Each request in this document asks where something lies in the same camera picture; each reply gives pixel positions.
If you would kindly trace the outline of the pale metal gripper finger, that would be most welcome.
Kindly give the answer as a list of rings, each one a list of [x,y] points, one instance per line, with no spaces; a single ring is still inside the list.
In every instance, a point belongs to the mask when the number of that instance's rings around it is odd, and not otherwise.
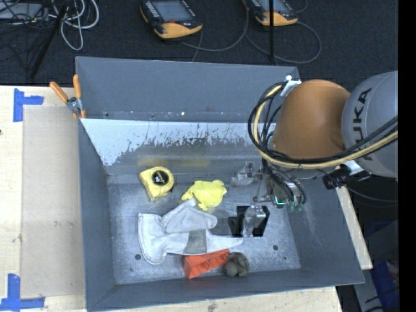
[[[251,185],[257,176],[254,172],[254,162],[247,161],[239,169],[239,171],[231,178],[231,186],[232,187],[245,187]]]
[[[267,212],[262,205],[251,205],[245,212],[242,219],[242,236],[261,236],[264,231],[264,221],[267,219]]]

